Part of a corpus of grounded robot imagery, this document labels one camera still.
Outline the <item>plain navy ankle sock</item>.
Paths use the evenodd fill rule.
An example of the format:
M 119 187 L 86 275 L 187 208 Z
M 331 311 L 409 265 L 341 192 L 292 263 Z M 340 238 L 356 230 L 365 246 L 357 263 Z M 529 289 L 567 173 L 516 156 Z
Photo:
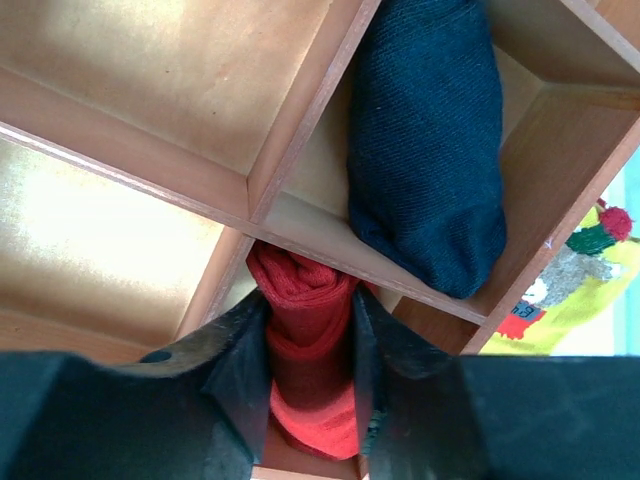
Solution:
M 349 224 L 428 287 L 464 299 L 506 245 L 503 94 L 479 1 L 384 1 L 358 47 Z

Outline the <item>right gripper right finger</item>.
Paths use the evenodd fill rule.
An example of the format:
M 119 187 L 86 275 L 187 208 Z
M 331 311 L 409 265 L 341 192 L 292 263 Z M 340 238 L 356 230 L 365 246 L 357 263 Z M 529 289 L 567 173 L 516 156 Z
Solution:
M 452 356 L 352 297 L 360 451 L 373 479 L 635 479 L 635 357 Z

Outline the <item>yellow sock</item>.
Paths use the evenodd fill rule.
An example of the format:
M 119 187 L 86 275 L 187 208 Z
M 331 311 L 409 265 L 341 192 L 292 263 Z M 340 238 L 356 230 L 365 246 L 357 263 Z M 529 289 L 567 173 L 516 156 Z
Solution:
M 550 355 L 593 320 L 639 273 L 639 240 L 626 210 L 600 199 L 480 350 Z

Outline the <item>red sock with santa pattern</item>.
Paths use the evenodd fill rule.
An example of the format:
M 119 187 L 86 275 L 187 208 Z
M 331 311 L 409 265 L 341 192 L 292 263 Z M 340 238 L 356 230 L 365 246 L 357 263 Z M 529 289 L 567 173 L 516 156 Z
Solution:
M 352 363 L 358 279 L 265 242 L 246 263 L 271 314 L 271 413 L 293 447 L 334 461 L 359 452 Z

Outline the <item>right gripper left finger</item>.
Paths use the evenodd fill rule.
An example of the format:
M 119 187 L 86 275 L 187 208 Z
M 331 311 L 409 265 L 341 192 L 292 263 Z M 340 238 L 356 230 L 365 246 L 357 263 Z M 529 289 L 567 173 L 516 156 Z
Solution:
M 247 479 L 262 460 L 269 304 L 253 291 L 181 340 L 106 366 L 1 355 L 5 479 Z

